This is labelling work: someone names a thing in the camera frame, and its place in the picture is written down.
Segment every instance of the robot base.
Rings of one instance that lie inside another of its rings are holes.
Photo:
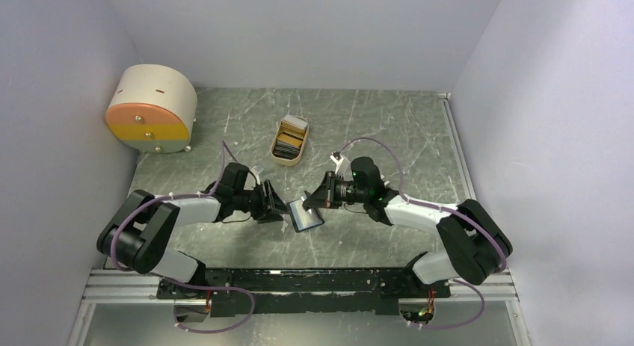
[[[255,314],[374,311],[400,315],[398,299],[450,296],[445,280],[424,285],[405,268],[307,268],[206,270],[210,286],[231,285],[249,290],[256,300]],[[180,288],[162,280],[156,297],[168,300],[206,299],[206,291]],[[247,314],[249,297],[219,291],[211,296],[211,317]]]

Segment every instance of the round container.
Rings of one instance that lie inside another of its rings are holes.
[[[294,116],[300,120],[303,120],[305,122],[308,122],[308,120],[306,120],[306,118],[303,117],[299,117],[299,116]],[[287,167],[291,167],[293,165],[296,165],[297,163],[299,163],[299,161],[301,160],[301,155],[304,154],[304,147],[306,146],[306,143],[308,141],[308,131],[309,131],[309,127],[306,127],[306,131],[304,132],[304,141],[301,144],[301,147],[299,149],[299,154],[297,157],[295,157],[294,159],[284,159],[284,158],[279,158],[276,157],[275,155],[273,155],[273,149],[275,149],[275,143],[277,142],[277,136],[280,135],[280,133],[282,133],[282,123],[280,123],[280,125],[277,127],[277,133],[275,134],[275,138],[273,138],[273,143],[271,144],[271,157],[273,158],[273,161],[275,163],[278,164],[282,164],[282,165],[286,165]]]
[[[105,112],[108,127],[142,152],[191,150],[198,98],[180,72],[158,64],[138,64],[123,73]]]

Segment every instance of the glass panel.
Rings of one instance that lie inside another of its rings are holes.
[[[460,322],[474,315],[478,303],[437,304],[433,324]],[[208,318],[187,326],[227,327],[235,318]],[[504,302],[487,303],[477,322],[455,330],[418,330],[406,327],[399,316],[371,312],[254,315],[236,330],[217,335],[186,333],[173,326],[172,306],[98,305],[86,345],[516,345]]]

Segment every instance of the marble floor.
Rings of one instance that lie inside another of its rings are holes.
[[[390,145],[406,172],[405,192],[440,203],[466,197],[442,103],[436,93],[394,90],[201,89],[192,152],[142,154],[131,190],[153,194],[198,191],[213,182],[221,166],[220,140],[247,166],[259,164],[285,202],[318,187],[333,169],[329,155],[345,140],[373,136]],[[277,124],[286,114],[306,118],[310,136],[301,162],[275,164],[269,154]],[[371,156],[394,185],[398,173],[390,155],[368,141],[345,153]],[[360,206],[351,208],[362,210]],[[236,213],[231,219],[244,218]],[[170,246],[209,267],[402,266],[439,247],[435,237],[414,229],[385,226],[363,214],[323,212],[326,224],[296,233],[283,223],[204,223],[174,230]]]

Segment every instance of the white wall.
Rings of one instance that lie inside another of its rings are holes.
[[[112,0],[146,63],[219,87],[449,91],[499,0]]]
[[[103,114],[137,52],[108,0],[0,0],[0,344],[65,345],[135,154]]]
[[[453,90],[536,346],[634,345],[634,0],[502,0]]]

